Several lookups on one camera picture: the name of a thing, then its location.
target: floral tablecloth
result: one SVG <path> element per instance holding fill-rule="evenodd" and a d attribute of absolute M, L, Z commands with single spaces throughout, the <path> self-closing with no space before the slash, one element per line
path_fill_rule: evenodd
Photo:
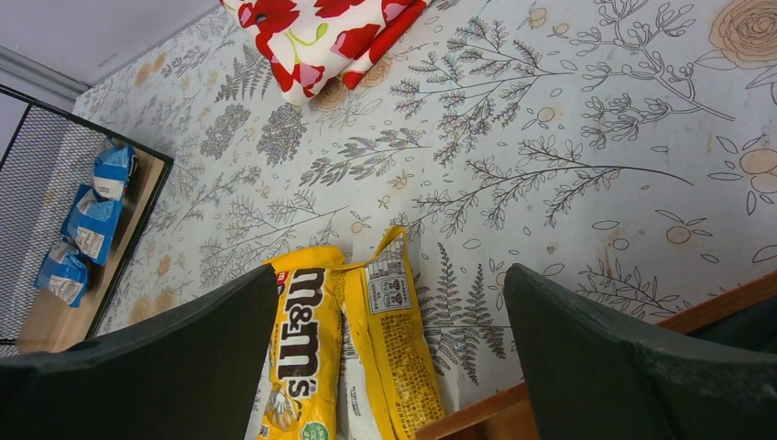
<path fill-rule="evenodd" d="M 100 331 L 404 225 L 453 411 L 521 380 L 513 262 L 653 323 L 708 300 L 777 268 L 775 29 L 773 0 L 438 0 L 297 108 L 217 10 L 76 105 L 175 158 Z"/>

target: red and white fabric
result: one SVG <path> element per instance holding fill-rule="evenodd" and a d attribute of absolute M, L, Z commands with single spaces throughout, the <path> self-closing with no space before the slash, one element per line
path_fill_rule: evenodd
<path fill-rule="evenodd" d="M 270 60 L 283 97 L 304 105 L 332 78 L 355 88 L 424 0 L 220 0 Z"/>

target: wooden edge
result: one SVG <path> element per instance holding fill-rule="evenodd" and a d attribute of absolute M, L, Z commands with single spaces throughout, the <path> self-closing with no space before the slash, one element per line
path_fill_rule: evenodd
<path fill-rule="evenodd" d="M 702 302 L 659 322 L 657 325 L 687 335 L 757 303 L 764 302 L 775 295 L 777 295 L 777 271 L 744 286 L 739 286 L 737 289 L 727 291 L 707 302 Z M 439 440 L 476 424 L 481 424 L 488 419 L 508 415 L 508 413 L 515 413 L 510 415 L 521 417 L 521 414 L 516 411 L 521 405 L 528 406 L 529 414 L 531 414 L 529 389 L 526 382 L 423 426 L 416 432 L 416 438 L 418 440 Z M 531 418 L 530 422 L 534 424 L 534 419 Z"/>
<path fill-rule="evenodd" d="M 121 258 L 125 255 L 133 232 L 135 231 L 148 200 L 154 193 L 159 176 L 165 167 L 165 162 L 142 150 L 136 150 L 138 169 L 133 181 L 130 181 L 125 211 L 129 207 L 131 215 L 119 220 L 116 234 L 118 243 L 112 246 L 105 266 L 99 268 L 93 265 L 90 274 L 90 287 L 77 308 L 69 307 L 63 300 L 46 289 L 41 289 L 22 324 L 21 332 L 16 339 L 16 349 L 19 353 L 34 351 L 59 352 L 83 341 L 90 325 L 107 293 L 111 279 L 114 277 Z"/>
<path fill-rule="evenodd" d="M 480 424 L 498 413 L 514 411 L 517 406 L 528 405 L 529 390 L 525 383 L 500 391 L 478 403 L 449 414 L 416 431 L 417 440 L 438 440 L 453 435 L 470 426 Z"/>
<path fill-rule="evenodd" d="M 687 335 L 777 295 L 777 271 L 666 318 L 657 325 Z"/>

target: yellow packaging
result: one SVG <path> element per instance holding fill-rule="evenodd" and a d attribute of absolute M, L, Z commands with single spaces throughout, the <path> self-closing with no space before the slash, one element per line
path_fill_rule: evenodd
<path fill-rule="evenodd" d="M 268 352 L 272 390 L 257 438 L 334 440 L 342 343 L 331 267 L 337 247 L 311 247 L 274 258 L 279 299 Z"/>
<path fill-rule="evenodd" d="M 358 354 L 358 362 L 345 361 L 349 438 L 415 439 L 418 428 L 444 416 L 406 245 L 405 230 L 392 227 L 369 262 L 343 267 L 344 312 Z"/>

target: small blue bag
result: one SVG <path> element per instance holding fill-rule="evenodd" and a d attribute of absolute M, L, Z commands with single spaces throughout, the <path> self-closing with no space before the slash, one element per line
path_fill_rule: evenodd
<path fill-rule="evenodd" d="M 91 186 L 81 185 L 60 232 L 72 238 L 89 259 L 104 266 L 119 223 L 122 203 L 100 200 Z"/>
<path fill-rule="evenodd" d="M 89 273 L 81 258 L 78 249 L 63 238 L 43 257 L 35 287 L 48 289 L 70 307 L 78 307 L 89 284 Z"/>
<path fill-rule="evenodd" d="M 111 138 L 107 142 L 110 147 L 94 159 L 93 187 L 105 199 L 122 200 L 137 156 L 131 145 L 117 146 Z"/>

